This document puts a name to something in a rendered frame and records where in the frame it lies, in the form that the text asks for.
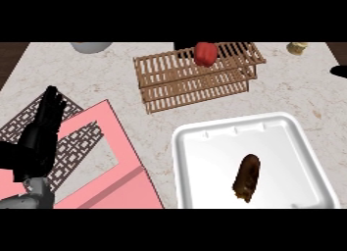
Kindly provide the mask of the grey round bowl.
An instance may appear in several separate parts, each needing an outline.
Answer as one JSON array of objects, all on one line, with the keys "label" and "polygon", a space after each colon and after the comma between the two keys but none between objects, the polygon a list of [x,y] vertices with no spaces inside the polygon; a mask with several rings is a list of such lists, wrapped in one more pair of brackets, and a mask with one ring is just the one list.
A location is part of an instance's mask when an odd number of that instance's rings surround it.
[{"label": "grey round bowl", "polygon": [[73,42],[71,45],[80,53],[95,54],[104,52],[111,42]]}]

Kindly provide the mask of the pink patterned placemat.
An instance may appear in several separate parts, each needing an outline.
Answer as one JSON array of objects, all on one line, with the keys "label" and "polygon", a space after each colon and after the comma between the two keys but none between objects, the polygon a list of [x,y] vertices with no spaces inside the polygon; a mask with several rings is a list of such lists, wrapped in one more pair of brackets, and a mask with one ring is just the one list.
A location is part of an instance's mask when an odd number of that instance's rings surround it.
[{"label": "pink patterned placemat", "polygon": [[[43,94],[37,97],[23,112],[0,128],[0,141],[18,143],[27,125],[36,118]],[[85,118],[94,113],[64,96],[67,108],[64,120],[73,123],[67,133],[58,134],[57,158],[52,172],[48,175],[51,191],[55,193],[55,204],[65,200],[104,173],[119,164],[116,154],[107,143],[105,130],[98,119],[86,119],[76,123],[74,117]]]}]

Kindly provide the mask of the brown wooden tiered shelf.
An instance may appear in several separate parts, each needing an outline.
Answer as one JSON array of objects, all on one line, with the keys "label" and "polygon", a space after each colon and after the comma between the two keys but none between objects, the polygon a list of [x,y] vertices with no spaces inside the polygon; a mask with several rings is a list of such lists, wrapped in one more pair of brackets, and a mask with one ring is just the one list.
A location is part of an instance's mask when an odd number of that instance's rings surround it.
[{"label": "brown wooden tiered shelf", "polygon": [[256,66],[267,59],[253,42],[216,46],[219,58],[210,68],[196,65],[193,48],[133,59],[148,114],[249,92]]}]

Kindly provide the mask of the red bell pepper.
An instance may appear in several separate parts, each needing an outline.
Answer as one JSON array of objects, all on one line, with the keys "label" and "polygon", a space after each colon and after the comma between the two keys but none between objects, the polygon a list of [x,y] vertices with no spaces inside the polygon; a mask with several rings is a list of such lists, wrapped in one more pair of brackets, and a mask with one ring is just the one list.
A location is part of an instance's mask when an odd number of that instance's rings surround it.
[{"label": "red bell pepper", "polygon": [[199,42],[194,48],[194,61],[199,66],[210,68],[218,60],[218,46],[215,43]]}]

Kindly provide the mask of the white plastic tray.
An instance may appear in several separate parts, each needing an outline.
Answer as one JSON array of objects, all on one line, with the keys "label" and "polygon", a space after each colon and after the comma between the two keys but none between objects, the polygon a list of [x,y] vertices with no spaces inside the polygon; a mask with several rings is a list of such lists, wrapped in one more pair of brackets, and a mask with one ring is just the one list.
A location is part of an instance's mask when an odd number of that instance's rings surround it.
[{"label": "white plastic tray", "polygon": [[173,133],[181,209],[337,209],[296,118],[284,113],[181,126]]}]

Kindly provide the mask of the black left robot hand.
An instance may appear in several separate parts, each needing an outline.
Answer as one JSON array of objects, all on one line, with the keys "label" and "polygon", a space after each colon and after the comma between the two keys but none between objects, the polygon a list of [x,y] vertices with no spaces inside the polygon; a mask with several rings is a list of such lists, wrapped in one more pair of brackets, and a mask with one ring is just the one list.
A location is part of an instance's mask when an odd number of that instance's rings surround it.
[{"label": "black left robot hand", "polygon": [[46,88],[34,121],[27,125],[17,144],[0,141],[0,169],[14,171],[15,182],[46,177],[55,163],[58,132],[67,102],[58,88]]}]

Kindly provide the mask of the brown oblong food item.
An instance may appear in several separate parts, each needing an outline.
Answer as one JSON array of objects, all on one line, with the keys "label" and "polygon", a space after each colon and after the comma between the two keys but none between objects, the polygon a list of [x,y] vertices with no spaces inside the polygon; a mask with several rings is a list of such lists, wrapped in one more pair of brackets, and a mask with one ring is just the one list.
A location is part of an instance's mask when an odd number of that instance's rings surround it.
[{"label": "brown oblong food item", "polygon": [[237,196],[250,202],[259,180],[261,161],[256,155],[249,154],[241,162],[237,180],[234,182],[234,191]]}]

